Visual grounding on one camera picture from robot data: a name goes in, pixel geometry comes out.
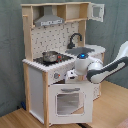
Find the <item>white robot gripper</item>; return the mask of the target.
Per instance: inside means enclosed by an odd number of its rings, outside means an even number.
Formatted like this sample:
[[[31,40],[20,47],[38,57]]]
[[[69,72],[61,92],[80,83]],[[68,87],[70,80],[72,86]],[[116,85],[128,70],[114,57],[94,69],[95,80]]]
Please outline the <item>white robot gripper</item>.
[[[75,70],[69,70],[66,73],[65,82],[68,82],[69,80],[74,80],[75,78],[77,78],[77,75],[75,74]]]

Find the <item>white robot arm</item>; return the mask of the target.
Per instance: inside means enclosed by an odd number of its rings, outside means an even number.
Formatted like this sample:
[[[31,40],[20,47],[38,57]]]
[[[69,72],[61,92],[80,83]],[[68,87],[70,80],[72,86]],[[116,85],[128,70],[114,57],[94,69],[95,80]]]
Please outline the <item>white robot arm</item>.
[[[128,66],[128,41],[120,46],[115,60],[106,66],[98,58],[91,57],[87,53],[79,53],[75,60],[75,68],[66,73],[66,80],[71,77],[85,76],[91,83],[99,84],[126,66]]]

